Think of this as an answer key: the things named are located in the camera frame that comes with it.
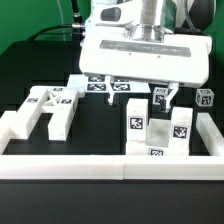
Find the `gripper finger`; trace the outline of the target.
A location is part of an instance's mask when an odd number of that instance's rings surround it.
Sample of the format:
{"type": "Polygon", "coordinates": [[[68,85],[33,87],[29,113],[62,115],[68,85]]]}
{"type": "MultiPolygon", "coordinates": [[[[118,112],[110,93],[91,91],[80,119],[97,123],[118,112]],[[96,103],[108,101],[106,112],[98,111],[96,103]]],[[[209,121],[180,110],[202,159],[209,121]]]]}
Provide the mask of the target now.
{"type": "Polygon", "coordinates": [[[170,103],[172,101],[172,99],[174,98],[174,96],[176,95],[176,93],[179,90],[179,84],[176,82],[171,82],[168,85],[168,95],[166,96],[165,100],[164,100],[164,109],[165,111],[169,111],[170,110],[170,103]]]}
{"type": "Polygon", "coordinates": [[[105,77],[105,85],[106,89],[109,93],[109,98],[108,98],[108,103],[110,105],[115,105],[116,104],[116,95],[113,89],[113,84],[114,84],[114,77],[113,76],[106,76],[105,77]]]}

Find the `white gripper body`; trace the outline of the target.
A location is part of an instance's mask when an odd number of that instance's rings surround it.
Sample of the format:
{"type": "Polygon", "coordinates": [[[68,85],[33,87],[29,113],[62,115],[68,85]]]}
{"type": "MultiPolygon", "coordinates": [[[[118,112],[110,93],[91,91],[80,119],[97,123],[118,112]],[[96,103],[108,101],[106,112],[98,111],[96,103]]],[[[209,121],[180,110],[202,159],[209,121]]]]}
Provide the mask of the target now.
{"type": "Polygon", "coordinates": [[[192,1],[93,1],[79,66],[113,76],[198,88],[209,77],[212,38],[196,29],[192,1]]]}

